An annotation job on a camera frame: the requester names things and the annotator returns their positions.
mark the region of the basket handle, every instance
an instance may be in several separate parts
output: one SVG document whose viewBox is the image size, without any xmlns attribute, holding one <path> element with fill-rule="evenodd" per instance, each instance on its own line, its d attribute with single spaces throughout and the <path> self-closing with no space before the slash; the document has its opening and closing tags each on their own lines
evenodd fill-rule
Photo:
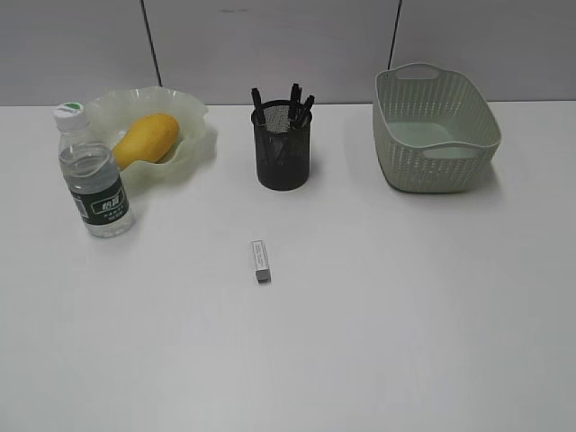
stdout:
<svg viewBox="0 0 576 432">
<path fill-rule="evenodd" d="M 437 79 L 444 69 L 429 63 L 409 63 L 390 70 L 396 79 Z"/>
<path fill-rule="evenodd" d="M 445 142 L 421 148 L 419 152 L 426 159 L 479 159 L 488 150 L 467 142 Z"/>
</svg>

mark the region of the bottle label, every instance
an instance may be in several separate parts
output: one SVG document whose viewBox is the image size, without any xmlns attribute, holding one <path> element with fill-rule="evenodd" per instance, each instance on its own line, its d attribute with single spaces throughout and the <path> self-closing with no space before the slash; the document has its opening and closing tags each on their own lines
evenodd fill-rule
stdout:
<svg viewBox="0 0 576 432">
<path fill-rule="evenodd" d="M 90 225 L 107 225 L 128 212 L 128 198 L 119 175 L 112 186 L 101 192 L 87 194 L 70 192 L 82 219 Z"/>
</svg>

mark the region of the green plastic basket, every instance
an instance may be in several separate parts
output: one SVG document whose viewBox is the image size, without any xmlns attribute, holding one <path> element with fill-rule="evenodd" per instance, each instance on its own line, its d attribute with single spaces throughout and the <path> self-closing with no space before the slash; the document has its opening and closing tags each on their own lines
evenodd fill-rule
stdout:
<svg viewBox="0 0 576 432">
<path fill-rule="evenodd" d="M 373 132 L 388 183 L 420 193 L 470 188 L 501 141 L 496 119 L 472 82 L 424 63 L 376 77 Z"/>
</svg>

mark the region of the gray wall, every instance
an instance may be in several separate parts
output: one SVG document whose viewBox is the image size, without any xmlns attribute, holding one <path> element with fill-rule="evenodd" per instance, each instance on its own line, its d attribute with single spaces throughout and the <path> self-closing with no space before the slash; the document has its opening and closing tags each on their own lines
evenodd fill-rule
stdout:
<svg viewBox="0 0 576 432">
<path fill-rule="evenodd" d="M 465 73 L 489 100 L 576 98 L 573 0 L 404 0 L 393 66 Z"/>
<path fill-rule="evenodd" d="M 165 86 L 216 104 L 250 88 L 287 98 L 292 82 L 320 102 L 372 99 L 386 68 L 397 0 L 147 0 Z"/>
<path fill-rule="evenodd" d="M 0 11 L 0 105 L 157 82 L 138 0 L 4 0 Z"/>
<path fill-rule="evenodd" d="M 319 102 L 371 101 L 398 2 L 145 0 L 163 84 L 209 104 L 294 81 Z M 392 65 L 460 70 L 490 100 L 575 99 L 575 15 L 565 0 L 403 0 Z M 1 105 L 158 82 L 139 0 L 7 2 L 0 54 Z"/>
</svg>

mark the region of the mango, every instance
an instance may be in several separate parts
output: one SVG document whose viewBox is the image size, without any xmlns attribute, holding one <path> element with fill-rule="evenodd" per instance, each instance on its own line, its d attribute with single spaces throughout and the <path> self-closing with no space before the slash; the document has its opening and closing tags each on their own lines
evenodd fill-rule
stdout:
<svg viewBox="0 0 576 432">
<path fill-rule="evenodd" d="M 137 119 L 112 152 L 123 170 L 136 160 L 158 162 L 174 145 L 180 125 L 169 114 L 157 112 Z"/>
</svg>

